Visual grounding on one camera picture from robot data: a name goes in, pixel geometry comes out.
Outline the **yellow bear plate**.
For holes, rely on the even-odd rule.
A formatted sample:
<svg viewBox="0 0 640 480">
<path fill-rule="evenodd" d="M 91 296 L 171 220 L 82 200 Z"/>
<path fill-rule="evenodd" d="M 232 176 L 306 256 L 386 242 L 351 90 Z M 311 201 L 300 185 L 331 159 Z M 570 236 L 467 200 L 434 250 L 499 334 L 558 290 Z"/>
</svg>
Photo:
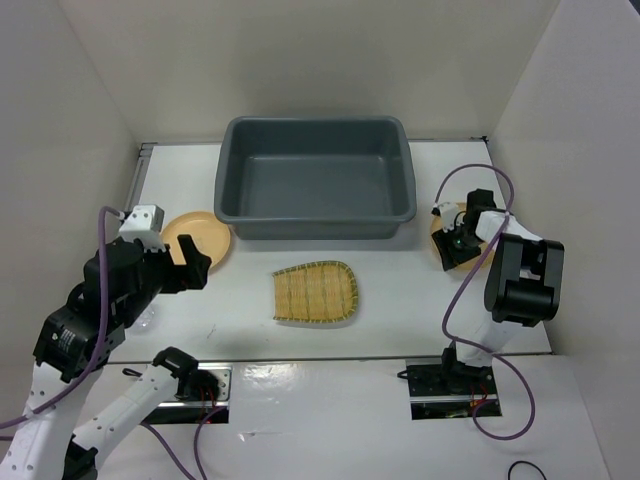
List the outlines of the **yellow bear plate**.
<svg viewBox="0 0 640 480">
<path fill-rule="evenodd" d="M 176 265 L 185 265 L 186 260 L 178 242 L 179 235 L 190 235 L 198 251 L 211 259 L 208 274 L 219 269 L 231 248 L 231 231 L 217 217 L 206 211 L 193 211 L 171 220 L 162 230 L 161 237 L 170 246 Z"/>
<path fill-rule="evenodd" d="M 440 230 L 441 228 L 442 228 L 441 218 L 439 216 L 435 215 L 435 214 L 431 214 L 431 223 L 430 223 L 430 227 L 429 227 L 429 239 L 430 239 L 430 245 L 431 245 L 431 250 L 433 252 L 433 255 L 435 256 L 435 258 L 438 261 L 441 261 L 441 255 L 440 255 L 440 252 L 438 250 L 438 247 L 437 247 L 436 242 L 433 239 L 432 235 L 436 231 Z M 493 258 L 494 258 L 494 252 L 490 251 L 487 259 L 484 260 L 481 263 L 480 269 L 481 270 L 487 269 L 491 265 L 491 262 L 492 262 Z M 455 272 L 468 272 L 473 268 L 473 266 L 475 265 L 475 263 L 477 262 L 478 259 L 479 259 L 479 257 L 475 257 L 475 258 L 470 259 L 470 260 L 468 260 L 466 262 L 463 262 L 462 264 L 459 264 L 459 265 L 455 266 L 453 268 L 453 271 L 455 271 Z"/>
</svg>

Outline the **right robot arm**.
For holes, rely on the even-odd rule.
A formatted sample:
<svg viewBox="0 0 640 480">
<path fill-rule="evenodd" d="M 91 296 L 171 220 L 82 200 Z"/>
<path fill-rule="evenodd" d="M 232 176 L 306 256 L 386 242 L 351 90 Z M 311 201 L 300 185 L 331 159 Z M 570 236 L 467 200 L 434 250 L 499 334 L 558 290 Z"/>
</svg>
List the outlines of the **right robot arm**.
<svg viewBox="0 0 640 480">
<path fill-rule="evenodd" d="M 441 357 L 436 385 L 447 394 L 472 393 L 489 382 L 494 352 L 521 331 L 552 320 L 560 303 L 564 246 L 531 233 L 499 209 L 490 190 L 476 189 L 465 204 L 433 207 L 431 238 L 445 271 L 491 259 L 484 307 L 491 314 L 465 337 L 452 341 Z"/>
</svg>

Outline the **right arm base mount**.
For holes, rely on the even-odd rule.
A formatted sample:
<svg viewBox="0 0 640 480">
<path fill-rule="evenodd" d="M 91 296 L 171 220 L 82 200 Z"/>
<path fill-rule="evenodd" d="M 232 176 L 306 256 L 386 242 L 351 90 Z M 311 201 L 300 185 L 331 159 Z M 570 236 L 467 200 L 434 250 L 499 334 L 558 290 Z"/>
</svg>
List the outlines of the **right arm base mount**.
<svg viewBox="0 0 640 480">
<path fill-rule="evenodd" d="M 491 368 L 482 370 L 478 376 L 445 377 L 441 367 L 433 359 L 407 362 L 396 374 L 407 385 L 413 420 L 471 418 L 478 406 L 478 418 L 502 415 Z"/>
</svg>

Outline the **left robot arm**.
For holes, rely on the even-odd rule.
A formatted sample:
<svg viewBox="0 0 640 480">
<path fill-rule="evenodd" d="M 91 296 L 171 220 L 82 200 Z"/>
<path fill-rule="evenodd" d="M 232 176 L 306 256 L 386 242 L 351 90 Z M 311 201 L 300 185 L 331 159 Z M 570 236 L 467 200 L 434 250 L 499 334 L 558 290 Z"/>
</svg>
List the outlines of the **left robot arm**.
<svg viewBox="0 0 640 480">
<path fill-rule="evenodd" d="M 134 384 L 84 425 L 86 399 L 125 331 L 158 294 L 201 290 L 211 260 L 186 234 L 183 264 L 139 240 L 101 242 L 84 279 L 45 320 L 34 349 L 29 396 L 1 462 L 4 479 L 94 479 L 115 447 L 160 403 L 199 387 L 198 362 L 167 347 Z"/>
</svg>

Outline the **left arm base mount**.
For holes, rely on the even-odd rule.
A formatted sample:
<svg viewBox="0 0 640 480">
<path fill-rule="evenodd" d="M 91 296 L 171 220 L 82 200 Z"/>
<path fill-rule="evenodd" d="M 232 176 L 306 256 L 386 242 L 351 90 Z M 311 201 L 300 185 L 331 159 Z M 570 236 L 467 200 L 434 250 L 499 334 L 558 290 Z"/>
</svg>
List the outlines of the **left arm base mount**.
<svg viewBox="0 0 640 480">
<path fill-rule="evenodd" d="M 178 379 L 176 390 L 170 391 L 168 400 L 161 402 L 145 421 L 152 425 L 199 424 L 205 417 L 217 410 L 207 423 L 228 422 L 228 397 L 231 371 L 226 369 L 187 369 L 186 376 L 176 376 L 179 367 L 167 363 L 159 364 Z"/>
</svg>

